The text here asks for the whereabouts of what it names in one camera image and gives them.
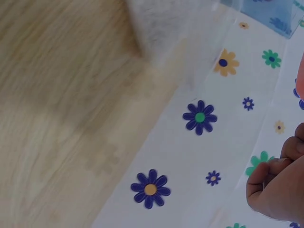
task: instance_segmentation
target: purple flower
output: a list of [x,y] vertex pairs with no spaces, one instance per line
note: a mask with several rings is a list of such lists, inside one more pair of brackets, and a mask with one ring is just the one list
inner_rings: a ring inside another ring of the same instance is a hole
[[213,131],[213,127],[210,122],[215,123],[218,118],[216,115],[211,114],[214,111],[214,107],[212,105],[205,107],[205,103],[200,100],[198,101],[197,107],[194,104],[189,104],[188,109],[190,113],[184,113],[182,118],[184,120],[189,120],[186,124],[186,128],[189,131],[195,128],[195,133],[197,135],[202,135],[203,129],[207,132]]
[[163,187],[167,183],[167,177],[162,175],[157,178],[156,170],[150,170],[148,177],[143,173],[138,173],[137,179],[140,183],[131,184],[131,190],[138,192],[134,196],[134,200],[137,203],[145,201],[144,206],[147,209],[152,208],[153,202],[160,207],[163,206],[165,202],[162,196],[169,196],[171,194],[170,189]]
[[215,185],[215,184],[219,184],[219,180],[221,180],[221,178],[219,177],[219,172],[217,173],[215,170],[211,173],[208,173],[208,176],[206,177],[207,184],[211,184],[211,186]]
[[250,111],[250,109],[253,110],[253,106],[255,106],[255,104],[253,103],[253,100],[250,99],[249,97],[244,98],[243,105],[244,105],[244,108],[247,109],[248,111]]
[[292,228],[300,228],[300,226],[296,222],[290,223],[289,226]]
[[[296,89],[294,88],[294,95],[297,97],[297,98],[300,98],[299,94],[297,93]],[[302,99],[300,99],[299,101],[299,106],[302,110],[304,110],[304,101]]]

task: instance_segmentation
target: finger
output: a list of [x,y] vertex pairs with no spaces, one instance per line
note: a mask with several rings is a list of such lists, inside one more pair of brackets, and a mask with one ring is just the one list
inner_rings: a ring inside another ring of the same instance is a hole
[[301,123],[295,130],[295,137],[304,141],[304,123]]
[[304,99],[304,55],[302,56],[295,87],[301,99]]
[[281,151],[281,158],[290,158],[295,161],[303,155],[304,145],[301,139],[293,136],[285,141]]
[[280,172],[282,172],[288,165],[292,163],[292,160],[289,158],[274,158],[271,159],[269,164],[269,174],[278,175]]
[[246,185],[246,197],[248,205],[255,211],[259,211],[259,196],[263,191],[263,182],[269,171],[269,164],[260,163],[249,176]]
[[271,159],[268,162],[269,171],[268,171],[267,177],[264,180],[263,187],[266,188],[267,185],[291,163],[292,163],[292,160],[290,160],[289,158]]

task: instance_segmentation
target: flower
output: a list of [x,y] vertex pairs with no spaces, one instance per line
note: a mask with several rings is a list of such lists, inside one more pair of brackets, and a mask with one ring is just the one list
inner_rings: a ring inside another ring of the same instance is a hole
[[279,18],[270,18],[270,24],[274,25],[277,29],[283,31],[287,35],[290,35],[292,32],[290,26],[286,23],[281,21]]
[[253,100],[250,99],[249,97],[244,98],[243,105],[244,105],[244,108],[247,109],[248,111],[250,111],[250,109],[253,110],[253,106],[255,106],[255,104],[253,103]]
[[233,228],[246,228],[246,226],[239,226],[239,223],[235,223]]
[[267,162],[271,159],[275,158],[272,156],[270,159],[268,159],[268,153],[266,151],[261,152],[261,157],[258,159],[256,156],[252,156],[250,159],[251,164],[253,165],[252,167],[248,167],[245,171],[245,174],[247,176],[250,176],[252,172],[256,169],[256,167],[259,165],[259,163],[262,162]]
[[211,184],[211,186],[215,185],[215,184],[219,184],[219,180],[221,180],[221,178],[219,177],[219,172],[216,173],[216,171],[214,170],[212,173],[209,172],[208,176],[206,177],[207,184]]
[[171,190],[163,187],[167,183],[167,177],[162,175],[157,178],[156,170],[149,171],[149,177],[146,177],[143,173],[137,174],[137,179],[140,183],[131,184],[131,190],[138,192],[134,196],[134,200],[137,203],[144,202],[144,206],[147,209],[151,209],[153,206],[153,202],[155,202],[158,206],[163,206],[164,201],[162,196],[169,196],[171,194]]
[[290,223],[289,226],[292,228],[300,228],[300,226],[296,222]]
[[220,71],[220,74],[224,77],[227,77],[228,73],[235,75],[237,72],[234,67],[239,66],[239,62],[234,60],[235,57],[236,54],[234,52],[228,53],[227,50],[224,49],[213,71]]
[[263,59],[266,59],[265,64],[266,65],[271,65],[273,69],[276,67],[281,67],[279,64],[282,62],[282,60],[278,57],[279,55],[275,52],[273,53],[272,50],[263,51],[264,55],[262,56]]
[[198,102],[198,107],[193,104],[189,104],[188,109],[190,113],[184,113],[182,118],[184,120],[189,120],[186,124],[186,128],[189,131],[195,128],[195,133],[197,135],[202,135],[204,128],[207,132],[213,131],[210,122],[215,123],[218,118],[216,115],[211,114],[214,111],[214,107],[212,105],[205,107],[205,103],[200,100]]
[[[297,97],[297,98],[300,98],[298,92],[296,91],[296,88],[294,88],[294,95]],[[304,100],[300,99],[299,101],[299,106],[302,110],[304,110]]]
[[241,29],[249,29],[249,25],[245,22],[240,22],[239,26]]
[[284,126],[284,123],[282,121],[277,121],[275,123],[275,132],[278,133],[278,134],[282,134],[284,133],[285,131],[285,126]]

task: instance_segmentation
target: blue plastic box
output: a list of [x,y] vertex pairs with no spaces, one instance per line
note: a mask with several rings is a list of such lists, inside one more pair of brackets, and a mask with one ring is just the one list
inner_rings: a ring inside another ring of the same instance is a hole
[[[231,0],[221,0],[229,5]],[[241,12],[290,38],[298,25],[304,27],[304,0],[243,0]]]

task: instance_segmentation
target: child's hand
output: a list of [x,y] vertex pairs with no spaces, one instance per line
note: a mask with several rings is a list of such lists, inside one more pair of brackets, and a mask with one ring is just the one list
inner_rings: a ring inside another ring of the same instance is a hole
[[247,181],[249,206],[274,219],[304,224],[304,123],[283,145],[281,158],[258,165]]

